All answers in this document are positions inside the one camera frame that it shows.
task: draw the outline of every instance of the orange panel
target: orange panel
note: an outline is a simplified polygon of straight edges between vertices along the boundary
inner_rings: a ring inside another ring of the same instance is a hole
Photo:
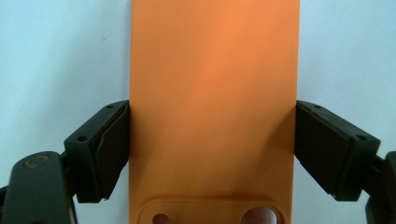
[[[299,2],[134,0],[130,223],[291,223]]]

